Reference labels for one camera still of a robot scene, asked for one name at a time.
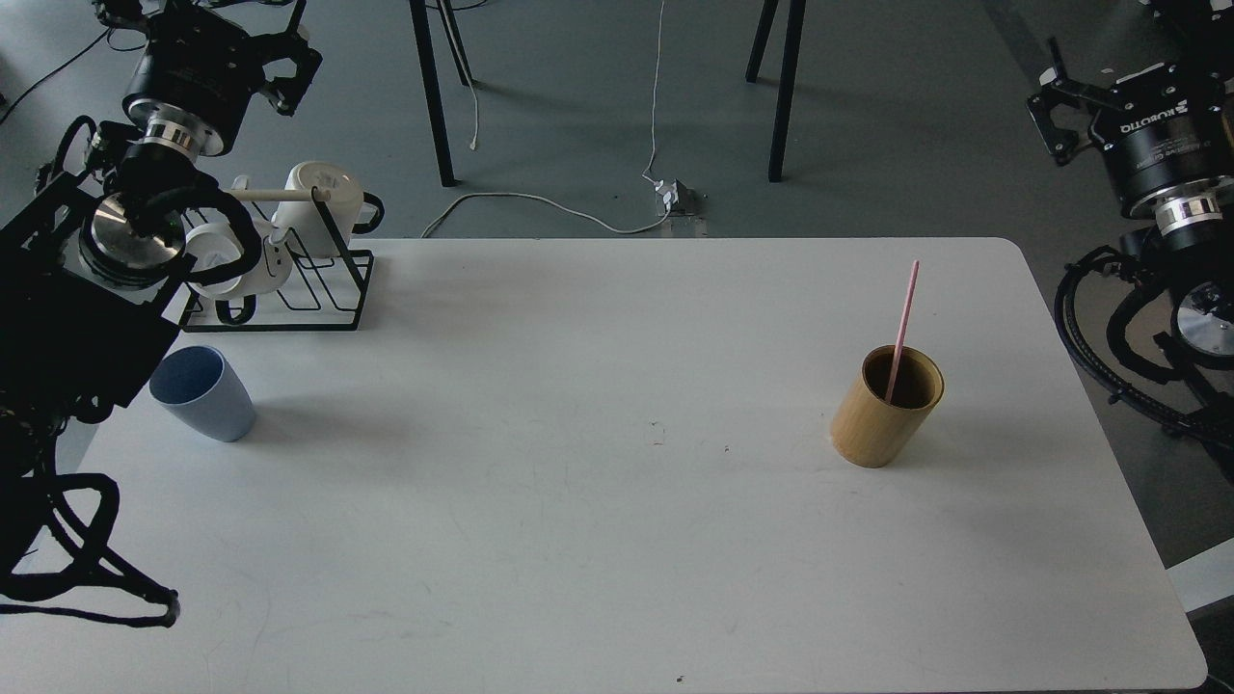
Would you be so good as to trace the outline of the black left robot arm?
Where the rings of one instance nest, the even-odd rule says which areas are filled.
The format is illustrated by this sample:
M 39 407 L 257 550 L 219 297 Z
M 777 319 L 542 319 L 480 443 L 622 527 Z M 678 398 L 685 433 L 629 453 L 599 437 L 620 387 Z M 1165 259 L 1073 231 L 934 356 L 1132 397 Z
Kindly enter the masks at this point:
M 255 268 L 251 215 L 197 159 L 233 149 L 255 95 L 295 114 L 322 58 L 304 1 L 276 35 L 248 35 L 218 1 L 94 9 L 146 37 L 123 120 L 75 119 L 2 227 L 2 611 L 172 627 L 176 592 L 110 548 L 118 484 L 59 473 L 57 443 L 146 387 L 179 335 L 163 315 L 176 289 Z

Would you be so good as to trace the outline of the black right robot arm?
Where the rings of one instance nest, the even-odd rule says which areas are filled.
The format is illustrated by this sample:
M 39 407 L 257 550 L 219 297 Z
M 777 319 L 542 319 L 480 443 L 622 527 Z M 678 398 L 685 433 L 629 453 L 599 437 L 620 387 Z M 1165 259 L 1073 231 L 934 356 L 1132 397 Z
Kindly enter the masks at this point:
M 1120 215 L 1139 228 L 1066 265 L 1054 295 L 1067 356 L 1232 478 L 1232 98 L 1219 67 L 1175 61 L 1111 85 L 1053 65 L 1028 98 L 1053 161 L 1095 149 Z

